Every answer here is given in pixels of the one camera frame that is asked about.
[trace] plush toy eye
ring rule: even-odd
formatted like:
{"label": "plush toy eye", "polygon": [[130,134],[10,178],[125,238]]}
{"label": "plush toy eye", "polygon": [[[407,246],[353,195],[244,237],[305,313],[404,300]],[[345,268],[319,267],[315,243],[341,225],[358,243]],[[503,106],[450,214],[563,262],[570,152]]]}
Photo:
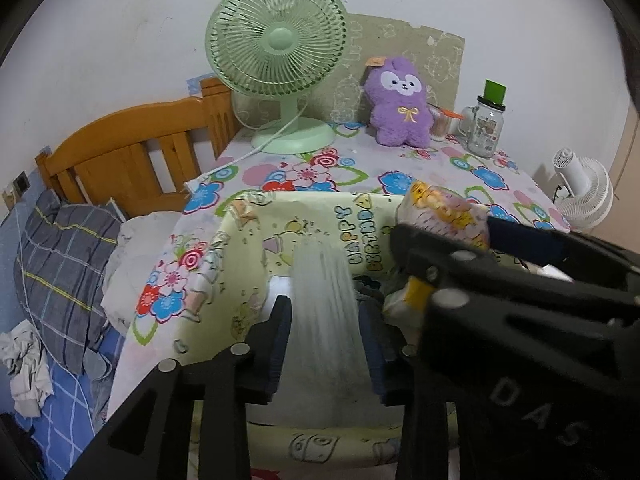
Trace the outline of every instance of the plush toy eye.
{"label": "plush toy eye", "polygon": [[422,83],[420,83],[420,80],[415,75],[408,74],[404,79],[409,83],[409,85],[414,87],[414,92],[422,90]]}
{"label": "plush toy eye", "polygon": [[387,90],[393,90],[394,86],[398,84],[398,76],[389,70],[386,70],[380,76],[380,83]]}

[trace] yellow bow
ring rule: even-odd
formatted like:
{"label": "yellow bow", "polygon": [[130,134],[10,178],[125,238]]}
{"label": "yellow bow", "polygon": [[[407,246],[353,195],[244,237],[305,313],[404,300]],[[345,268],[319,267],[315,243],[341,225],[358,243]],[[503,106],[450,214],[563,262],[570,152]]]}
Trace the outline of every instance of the yellow bow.
{"label": "yellow bow", "polygon": [[412,123],[416,123],[417,121],[414,119],[414,115],[417,115],[419,113],[418,108],[405,108],[404,106],[399,106],[398,107],[398,113],[399,114],[404,114],[404,121],[402,121],[403,123],[407,122],[407,121],[411,121]]}

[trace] fan stand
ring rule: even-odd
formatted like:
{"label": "fan stand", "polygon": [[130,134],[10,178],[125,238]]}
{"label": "fan stand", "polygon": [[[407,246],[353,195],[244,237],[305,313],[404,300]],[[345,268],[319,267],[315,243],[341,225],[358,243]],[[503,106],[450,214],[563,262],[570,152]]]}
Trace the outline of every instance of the fan stand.
{"label": "fan stand", "polygon": [[[280,100],[280,119],[271,121],[254,133],[251,145],[259,148],[284,125],[298,114],[298,98],[284,97]],[[265,153],[293,155],[320,150],[335,139],[334,129],[324,121],[310,117],[299,117],[278,137],[262,148]]]}

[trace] white pillow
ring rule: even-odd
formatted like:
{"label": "white pillow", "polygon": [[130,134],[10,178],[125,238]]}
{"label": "white pillow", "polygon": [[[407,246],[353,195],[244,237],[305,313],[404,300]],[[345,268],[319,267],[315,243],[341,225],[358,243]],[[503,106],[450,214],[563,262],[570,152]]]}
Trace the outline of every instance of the white pillow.
{"label": "white pillow", "polygon": [[181,213],[158,211],[124,222],[118,244],[104,267],[102,308],[109,322],[126,335],[138,298]]}

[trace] blue wall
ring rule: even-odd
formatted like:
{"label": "blue wall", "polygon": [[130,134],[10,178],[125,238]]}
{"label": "blue wall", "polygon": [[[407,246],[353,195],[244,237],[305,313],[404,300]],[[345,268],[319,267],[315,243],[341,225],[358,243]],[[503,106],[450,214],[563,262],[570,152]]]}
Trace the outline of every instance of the blue wall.
{"label": "blue wall", "polygon": [[[18,225],[24,228],[33,206],[44,191],[44,183],[38,171],[29,175],[31,187],[23,195],[20,202],[9,213],[0,226],[0,332],[9,332],[25,319],[24,311],[15,295],[14,261],[18,250]],[[0,365],[0,413],[10,412],[14,402],[9,391],[9,377],[6,368]]]}

